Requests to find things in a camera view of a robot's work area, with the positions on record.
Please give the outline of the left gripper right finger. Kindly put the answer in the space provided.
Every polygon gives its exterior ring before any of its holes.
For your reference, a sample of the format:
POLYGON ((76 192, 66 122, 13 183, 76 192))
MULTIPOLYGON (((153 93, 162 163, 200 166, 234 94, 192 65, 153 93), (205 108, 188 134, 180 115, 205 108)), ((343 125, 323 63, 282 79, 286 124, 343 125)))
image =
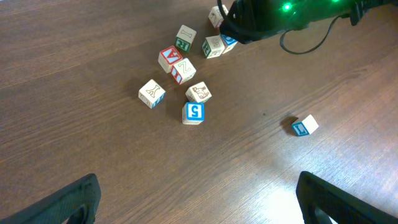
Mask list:
POLYGON ((397 218, 310 172, 300 173, 296 195, 304 223, 394 224, 397 218))

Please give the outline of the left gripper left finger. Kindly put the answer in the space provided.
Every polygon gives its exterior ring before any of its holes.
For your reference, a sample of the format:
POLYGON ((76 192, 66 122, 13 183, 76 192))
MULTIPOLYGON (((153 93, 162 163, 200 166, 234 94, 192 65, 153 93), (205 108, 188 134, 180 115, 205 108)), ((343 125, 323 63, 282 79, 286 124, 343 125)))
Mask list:
POLYGON ((93 224, 101 200, 95 174, 87 174, 27 208, 1 220, 1 223, 93 224))

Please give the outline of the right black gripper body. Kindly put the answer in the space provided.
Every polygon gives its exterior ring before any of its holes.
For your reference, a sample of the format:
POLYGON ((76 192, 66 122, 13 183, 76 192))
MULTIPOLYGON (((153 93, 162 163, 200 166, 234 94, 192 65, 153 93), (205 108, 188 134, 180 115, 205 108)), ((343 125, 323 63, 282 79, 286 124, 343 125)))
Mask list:
POLYGON ((220 32, 242 44, 287 30, 301 30, 320 19, 316 1, 238 0, 221 23, 220 32))

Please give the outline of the blue D block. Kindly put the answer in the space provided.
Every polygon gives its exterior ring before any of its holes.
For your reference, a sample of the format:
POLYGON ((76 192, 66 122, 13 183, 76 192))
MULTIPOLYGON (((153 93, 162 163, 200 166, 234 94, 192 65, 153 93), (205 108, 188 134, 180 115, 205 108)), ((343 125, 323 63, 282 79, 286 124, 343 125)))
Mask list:
POLYGON ((232 50, 238 42, 237 40, 233 39, 232 37, 228 37, 227 35, 224 35, 224 34, 220 34, 220 37, 224 44, 223 54, 232 50))

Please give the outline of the block 5 with green side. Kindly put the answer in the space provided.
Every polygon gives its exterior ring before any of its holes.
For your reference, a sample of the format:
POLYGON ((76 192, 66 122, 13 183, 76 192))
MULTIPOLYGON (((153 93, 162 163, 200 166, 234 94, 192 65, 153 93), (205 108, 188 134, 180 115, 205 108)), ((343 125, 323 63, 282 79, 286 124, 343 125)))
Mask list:
POLYGON ((206 37, 202 45, 205 58, 219 57, 225 50, 224 43, 220 35, 206 37))

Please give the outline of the block with blue T side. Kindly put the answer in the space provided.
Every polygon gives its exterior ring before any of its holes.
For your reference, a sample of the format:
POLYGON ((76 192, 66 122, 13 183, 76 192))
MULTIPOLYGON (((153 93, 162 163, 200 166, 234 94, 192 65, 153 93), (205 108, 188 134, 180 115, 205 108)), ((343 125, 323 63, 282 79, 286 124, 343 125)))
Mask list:
POLYGON ((311 114, 305 118, 298 119, 292 124, 292 129, 297 136, 310 135, 317 130, 318 127, 318 123, 311 114))

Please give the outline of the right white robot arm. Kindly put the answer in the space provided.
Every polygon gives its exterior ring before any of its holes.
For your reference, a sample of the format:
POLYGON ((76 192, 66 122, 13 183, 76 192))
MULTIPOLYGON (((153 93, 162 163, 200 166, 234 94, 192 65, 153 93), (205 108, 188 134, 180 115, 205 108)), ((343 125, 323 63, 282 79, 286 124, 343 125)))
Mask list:
POLYGON ((390 0, 240 0, 222 13, 223 35, 242 44, 270 38, 288 30, 302 30, 309 23, 331 17, 348 18, 355 26, 368 10, 390 0))

